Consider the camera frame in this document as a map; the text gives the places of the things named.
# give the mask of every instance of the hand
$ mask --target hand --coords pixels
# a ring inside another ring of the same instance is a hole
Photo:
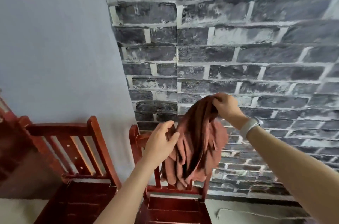
[[[214,96],[216,98],[213,100],[213,105],[219,115],[240,130],[249,118],[240,110],[237,99],[225,93],[217,93]]]
[[[175,144],[178,141],[179,132],[175,132],[169,141],[166,139],[166,132],[172,127],[174,121],[166,121],[160,123],[152,132],[146,143],[146,148],[143,155],[143,160],[155,169],[160,165],[172,152]]]

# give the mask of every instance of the cloth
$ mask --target cloth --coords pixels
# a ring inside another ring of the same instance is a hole
[[[176,131],[178,142],[161,166],[161,180],[185,189],[191,180],[205,181],[221,160],[221,150],[228,141],[226,128],[216,119],[218,111],[207,96],[196,102],[182,117],[177,128],[167,132],[169,139]]]

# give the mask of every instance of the watch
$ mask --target watch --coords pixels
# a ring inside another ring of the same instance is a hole
[[[263,124],[262,120],[254,117],[254,118],[250,118],[248,120],[248,122],[245,123],[245,125],[243,125],[243,127],[240,129],[240,136],[242,136],[243,138],[246,138],[247,133],[254,128],[255,126],[261,126]]]

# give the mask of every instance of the forearm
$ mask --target forearm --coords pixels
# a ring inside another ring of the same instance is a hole
[[[252,128],[247,139],[305,210],[323,224],[339,223],[337,172],[261,127]]]
[[[133,224],[152,172],[148,162],[139,161],[94,224]]]

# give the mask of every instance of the person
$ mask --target person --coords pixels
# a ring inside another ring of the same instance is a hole
[[[219,115],[240,130],[249,118],[240,110],[237,100],[224,93],[217,93],[215,97],[213,104]],[[142,159],[94,224],[134,223],[147,182],[178,140],[178,132],[169,141],[165,136],[173,123],[161,123],[152,132]],[[249,130],[246,138],[314,219],[322,224],[339,223],[339,173],[260,126]]]

